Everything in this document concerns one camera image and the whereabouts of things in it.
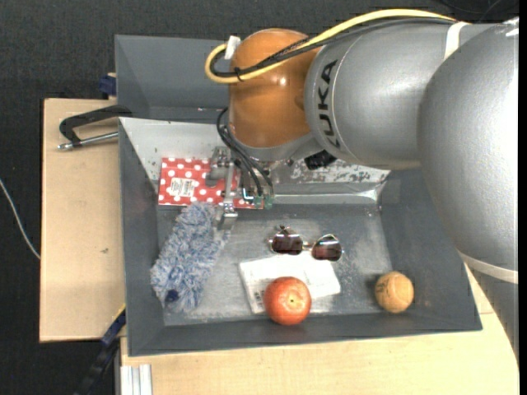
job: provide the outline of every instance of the yellow cable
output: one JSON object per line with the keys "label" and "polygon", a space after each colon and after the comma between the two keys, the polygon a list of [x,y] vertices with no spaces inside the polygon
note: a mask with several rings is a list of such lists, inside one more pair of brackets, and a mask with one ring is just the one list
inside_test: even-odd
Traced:
{"label": "yellow cable", "polygon": [[[335,35],[345,31],[349,30],[350,28],[353,28],[354,26],[360,25],[361,23],[370,22],[370,21],[377,21],[379,19],[385,19],[388,17],[430,17],[432,19],[445,19],[447,21],[455,21],[455,19],[439,15],[437,13],[433,12],[426,12],[422,10],[415,10],[415,9],[387,9],[387,10],[379,10],[377,12],[370,12],[366,13],[364,15],[360,15],[357,17],[353,17],[352,19],[345,21],[341,24],[338,24],[334,26],[333,28],[330,28],[321,34],[317,35],[316,37],[306,41],[304,44],[299,45],[296,49],[303,49],[304,47],[312,44],[317,44],[322,40],[326,40],[328,38],[334,37]],[[211,63],[212,60],[222,51],[224,51],[226,48],[226,44],[218,45],[207,57],[207,61],[205,62],[205,74],[209,79],[216,83],[222,83],[222,84],[231,84],[231,83],[237,83],[239,81],[248,81],[249,79],[253,79],[254,77],[258,77],[266,72],[269,72],[273,70],[274,68],[277,68],[278,66],[283,65],[287,60],[283,60],[281,62],[275,63],[271,66],[262,67],[259,70],[256,70],[251,73],[246,73],[244,75],[240,75],[240,77],[219,77],[214,74],[214,72],[211,70]]]}

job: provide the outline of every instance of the blue fuzzy cloth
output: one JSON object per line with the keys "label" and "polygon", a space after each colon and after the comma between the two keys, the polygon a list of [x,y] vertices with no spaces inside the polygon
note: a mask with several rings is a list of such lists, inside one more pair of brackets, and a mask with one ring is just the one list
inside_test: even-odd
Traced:
{"label": "blue fuzzy cloth", "polygon": [[175,220],[159,258],[150,270],[150,282],[163,307],[188,312],[198,307],[205,282],[212,274],[230,232],[216,230],[215,207],[195,202]]}

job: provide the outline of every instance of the cable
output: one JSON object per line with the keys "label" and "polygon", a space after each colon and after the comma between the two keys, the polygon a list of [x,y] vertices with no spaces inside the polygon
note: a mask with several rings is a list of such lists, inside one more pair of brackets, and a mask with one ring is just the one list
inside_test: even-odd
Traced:
{"label": "cable", "polygon": [[503,0],[496,0],[493,4],[490,4],[490,1],[487,0],[487,4],[488,4],[488,8],[485,12],[481,12],[481,11],[473,11],[473,10],[469,10],[469,9],[465,9],[465,8],[462,8],[462,7],[458,7],[458,6],[455,6],[454,4],[451,4],[448,0],[437,0],[439,1],[440,3],[444,4],[445,6],[451,8],[451,9],[454,9],[456,11],[459,11],[459,12],[465,12],[465,13],[468,13],[470,15],[480,15],[481,16],[481,19],[478,20],[477,23],[481,22],[485,16],[488,16],[488,15],[501,15],[502,13],[507,13],[510,9],[516,7],[519,3],[520,3],[520,0],[517,0],[513,5],[509,6],[509,7],[506,7],[505,9],[499,11],[499,12],[491,12],[491,10],[497,6],[499,3],[501,3]]}
{"label": "cable", "polygon": [[238,158],[240,159],[240,162],[244,165],[245,170],[250,174],[251,178],[256,184],[258,195],[262,196],[263,189],[253,169],[257,170],[262,175],[263,179],[265,180],[265,182],[270,188],[273,188],[273,181],[269,178],[269,176],[265,172],[262,165],[260,165],[257,160],[251,158],[249,154],[247,154],[247,152],[245,152],[245,150],[238,144],[235,138],[230,134],[229,128],[226,125],[223,125],[222,127],[222,118],[226,114],[227,110],[228,109],[225,108],[217,116],[217,121],[216,121],[217,131],[223,143],[225,143],[231,149],[231,151],[233,151],[235,155],[238,156]]}
{"label": "cable", "polygon": [[[318,48],[322,45],[332,44],[339,40],[345,40],[346,38],[352,35],[364,34],[368,31],[385,28],[387,26],[394,26],[394,25],[399,25],[399,24],[407,25],[408,23],[424,23],[424,22],[426,22],[427,24],[430,24],[431,22],[433,22],[433,23],[439,23],[439,24],[444,24],[444,25],[451,25],[454,23],[453,21],[448,21],[445,19],[426,19],[426,18],[409,18],[409,19],[396,19],[392,21],[378,21],[377,23],[373,25],[363,26],[360,30],[357,30],[357,29],[351,30],[347,33],[342,33],[334,37],[323,39],[322,41],[319,41],[318,43],[309,44],[305,47],[302,47],[300,49],[294,49],[287,53],[284,53],[284,49],[281,49],[277,53],[270,55],[269,57],[262,60],[261,62],[258,62],[254,66],[246,67],[244,69],[236,69],[235,72],[218,72],[217,70],[215,70],[214,65],[211,66],[211,70],[216,76],[219,76],[219,77],[238,77],[239,75],[243,75],[249,72],[255,72],[262,67],[267,67],[276,62],[287,60],[299,54],[305,53],[307,51],[311,51],[312,49]],[[298,46],[301,42],[304,42],[304,41],[305,41],[304,39],[301,39],[300,41],[297,41],[296,43],[289,45],[288,47],[286,47],[286,49],[294,48]]]}
{"label": "cable", "polygon": [[264,193],[264,191],[262,190],[262,185],[259,182],[258,177],[254,173],[253,169],[251,168],[250,163],[233,146],[233,141],[231,140],[231,137],[228,134],[227,127],[224,125],[223,128],[222,128],[221,121],[222,121],[222,117],[223,117],[223,115],[225,115],[226,111],[227,111],[227,109],[224,109],[217,116],[217,120],[216,120],[217,132],[220,135],[220,138],[222,139],[223,143],[225,143],[227,145],[227,147],[229,149],[231,149],[231,151],[235,154],[235,156],[237,156],[240,159],[240,162],[244,166],[244,170],[247,171],[250,174],[251,178],[253,179],[254,183],[256,184],[256,189],[257,189],[258,195],[262,196],[262,194]]}
{"label": "cable", "polygon": [[39,252],[36,251],[33,244],[30,242],[30,239],[28,238],[26,231],[24,230],[24,226],[22,225],[22,222],[20,220],[20,216],[18,215],[18,211],[15,208],[15,203],[13,202],[11,195],[6,189],[6,186],[4,185],[2,179],[0,179],[0,187],[2,188],[4,194],[6,195],[7,201],[11,205],[11,209],[13,211],[13,214],[15,215],[16,223],[18,224],[18,228],[20,229],[22,236],[24,237],[24,240],[26,241],[27,246],[30,248],[31,252],[40,260]]}
{"label": "cable", "polygon": [[[315,36],[312,39],[308,39],[307,41],[300,43],[296,47],[298,43],[294,43],[293,45],[296,47],[296,50],[303,49],[304,47],[308,47],[313,44],[319,44],[327,39],[333,38],[334,36],[344,32],[345,30],[349,30],[353,28],[354,26],[360,25],[362,23],[370,22],[370,21],[377,21],[380,19],[386,19],[390,17],[424,17],[429,19],[443,19],[447,21],[455,21],[455,19],[439,15],[432,12],[425,12],[421,10],[414,10],[414,9],[388,9],[388,10],[380,10],[377,12],[371,12],[364,15],[356,16],[348,21],[345,21],[339,25],[334,26],[333,28],[330,28],[326,30],[325,32]],[[257,77],[259,75],[262,75],[266,72],[269,72],[270,70],[273,70],[274,68],[281,66],[286,62],[286,60],[282,60],[276,63],[272,63],[267,67],[261,67],[257,68],[252,72],[243,73],[240,71],[234,72],[234,76],[232,76],[232,73],[229,77],[222,77],[218,76],[214,73],[214,71],[211,69],[211,66],[215,64],[216,60],[219,58],[219,56],[226,50],[226,44],[218,45],[215,49],[212,50],[212,52],[208,55],[207,60],[205,61],[205,74],[209,79],[216,83],[221,84],[231,84],[231,83],[237,83],[240,81],[247,81],[249,79],[252,79],[254,77]]]}

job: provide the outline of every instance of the sunglasses lens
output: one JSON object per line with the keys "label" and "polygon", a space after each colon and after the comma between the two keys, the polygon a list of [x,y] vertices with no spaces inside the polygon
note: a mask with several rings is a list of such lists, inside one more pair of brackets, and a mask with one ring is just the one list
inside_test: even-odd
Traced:
{"label": "sunglasses lens", "polygon": [[337,261],[343,255],[343,247],[333,235],[320,238],[311,250],[313,258],[317,260]]}
{"label": "sunglasses lens", "polygon": [[273,237],[271,249],[280,254],[300,254],[303,244],[299,235],[277,234]]}

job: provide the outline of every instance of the red apple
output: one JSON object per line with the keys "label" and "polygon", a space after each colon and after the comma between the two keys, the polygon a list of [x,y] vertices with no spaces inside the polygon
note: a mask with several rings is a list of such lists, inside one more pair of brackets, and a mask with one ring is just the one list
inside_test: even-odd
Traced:
{"label": "red apple", "polygon": [[310,312],[311,294],[303,281],[293,276],[282,276],[265,289],[263,305],[274,322],[296,325]]}

